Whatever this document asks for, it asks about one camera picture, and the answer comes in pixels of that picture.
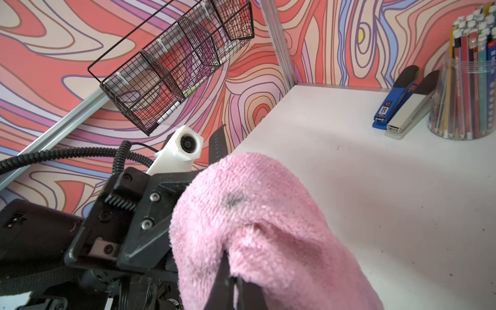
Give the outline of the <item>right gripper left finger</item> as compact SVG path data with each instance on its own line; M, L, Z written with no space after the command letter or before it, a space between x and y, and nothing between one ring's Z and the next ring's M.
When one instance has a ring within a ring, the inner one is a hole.
M229 256L224 251L204 310L234 310L234 286L235 279L230 274Z

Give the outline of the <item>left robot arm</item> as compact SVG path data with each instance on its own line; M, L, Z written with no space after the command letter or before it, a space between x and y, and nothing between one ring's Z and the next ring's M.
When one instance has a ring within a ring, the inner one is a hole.
M25 309L182 309L169 231L202 146L183 133L154 160L128 141L3 160L2 173L66 158L114 162L86 218L20 199L1 210L1 295L29 293Z

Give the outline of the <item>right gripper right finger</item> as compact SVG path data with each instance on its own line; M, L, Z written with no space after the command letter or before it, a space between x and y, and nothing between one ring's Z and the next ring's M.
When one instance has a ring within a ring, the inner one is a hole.
M259 285L237 278L237 310L268 310L262 288Z

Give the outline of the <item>pink microfibre cloth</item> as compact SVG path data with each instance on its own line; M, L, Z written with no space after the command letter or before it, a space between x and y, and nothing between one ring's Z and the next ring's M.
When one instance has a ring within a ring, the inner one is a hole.
M170 245L186 309L203 309L224 254L270 309L382 309L353 253L302 182L262 154L232 154L180 196Z

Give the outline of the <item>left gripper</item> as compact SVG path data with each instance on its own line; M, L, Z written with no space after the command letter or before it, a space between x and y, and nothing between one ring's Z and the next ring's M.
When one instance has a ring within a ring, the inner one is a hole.
M151 176L129 167L111 176L67 249L65 264L177 282L171 220L180 196L198 173Z

